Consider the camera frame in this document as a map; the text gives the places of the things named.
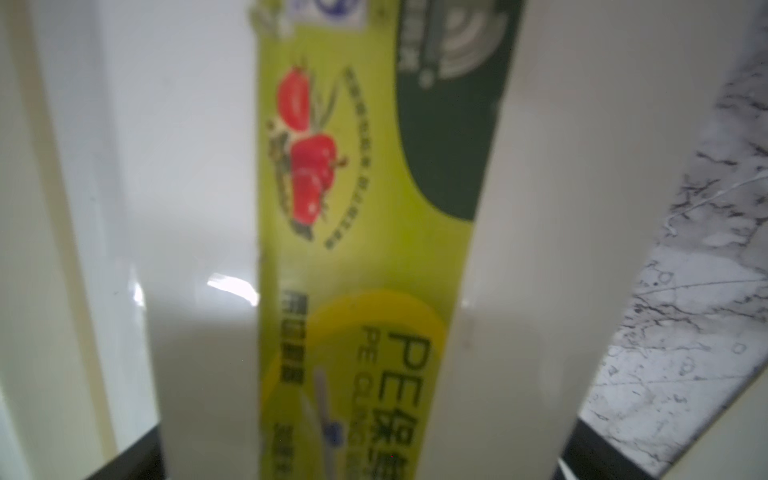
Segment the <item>white wrap dispenser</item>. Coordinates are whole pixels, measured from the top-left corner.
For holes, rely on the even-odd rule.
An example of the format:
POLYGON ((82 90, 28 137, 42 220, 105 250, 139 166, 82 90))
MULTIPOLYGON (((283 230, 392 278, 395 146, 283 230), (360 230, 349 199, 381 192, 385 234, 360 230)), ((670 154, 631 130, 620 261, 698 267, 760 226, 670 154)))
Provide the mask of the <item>white wrap dispenser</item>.
POLYGON ((767 367, 763 1, 5 1, 1 475, 653 479, 767 367))

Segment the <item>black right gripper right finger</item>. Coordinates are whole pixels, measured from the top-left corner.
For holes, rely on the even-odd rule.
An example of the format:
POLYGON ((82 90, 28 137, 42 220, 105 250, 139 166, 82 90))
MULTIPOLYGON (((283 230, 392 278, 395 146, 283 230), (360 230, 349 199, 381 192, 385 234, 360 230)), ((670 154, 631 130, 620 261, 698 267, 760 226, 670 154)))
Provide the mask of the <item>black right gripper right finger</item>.
POLYGON ((552 479, 642 479, 653 476, 578 419, 552 479))

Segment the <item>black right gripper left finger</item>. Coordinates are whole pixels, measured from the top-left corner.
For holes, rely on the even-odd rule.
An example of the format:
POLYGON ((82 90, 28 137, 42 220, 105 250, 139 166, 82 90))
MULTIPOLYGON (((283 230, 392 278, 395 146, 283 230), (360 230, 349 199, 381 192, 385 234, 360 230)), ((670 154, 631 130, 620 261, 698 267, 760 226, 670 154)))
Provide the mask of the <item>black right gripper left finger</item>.
POLYGON ((164 480, 165 463, 159 426, 92 473, 87 480, 164 480))

